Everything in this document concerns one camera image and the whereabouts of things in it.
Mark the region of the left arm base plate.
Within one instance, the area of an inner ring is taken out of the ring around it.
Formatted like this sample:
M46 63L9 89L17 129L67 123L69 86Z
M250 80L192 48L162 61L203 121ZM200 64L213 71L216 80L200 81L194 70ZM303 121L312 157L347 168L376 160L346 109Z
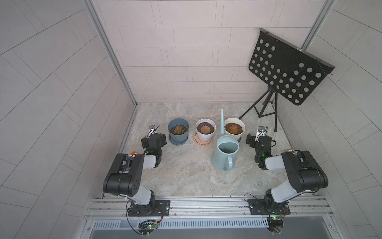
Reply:
M160 217L169 216L170 200L156 200L148 205L132 204L127 208L129 217Z

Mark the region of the light green watering can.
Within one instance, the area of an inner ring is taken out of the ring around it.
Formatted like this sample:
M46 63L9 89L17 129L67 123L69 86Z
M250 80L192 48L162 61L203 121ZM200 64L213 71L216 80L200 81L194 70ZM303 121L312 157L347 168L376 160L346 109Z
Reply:
M216 142L216 150L211 155L210 161L215 169L221 172L233 168L235 157L239 151L239 142L236 138L225 134L224 110L220 112L220 137Z

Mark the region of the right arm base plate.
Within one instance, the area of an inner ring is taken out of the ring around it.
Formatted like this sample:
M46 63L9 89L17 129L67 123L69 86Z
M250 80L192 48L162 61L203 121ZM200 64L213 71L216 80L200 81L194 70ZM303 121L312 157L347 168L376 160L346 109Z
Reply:
M248 199L249 210L251 215L289 215L290 209L288 202L275 203L272 200L265 199Z

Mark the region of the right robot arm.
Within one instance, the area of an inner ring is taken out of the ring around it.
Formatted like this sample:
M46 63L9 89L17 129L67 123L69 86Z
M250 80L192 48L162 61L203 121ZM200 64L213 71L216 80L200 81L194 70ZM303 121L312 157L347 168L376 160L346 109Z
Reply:
M263 171L286 171L287 180L279 186L267 190L263 207L271 210L285 204L306 191L315 193L329 184L328 177L309 151L293 150L279 155L271 155L276 141L268 135L247 135L246 144L255 149L255 162Z

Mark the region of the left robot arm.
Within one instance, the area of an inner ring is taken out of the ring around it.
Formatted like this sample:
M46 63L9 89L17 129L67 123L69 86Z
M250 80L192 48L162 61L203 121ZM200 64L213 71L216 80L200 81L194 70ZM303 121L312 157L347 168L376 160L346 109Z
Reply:
M157 168L162 160L166 135L153 133L141 139L143 154L119 153L105 177L103 192L130 199L136 206L153 208L155 194L141 185L142 171Z

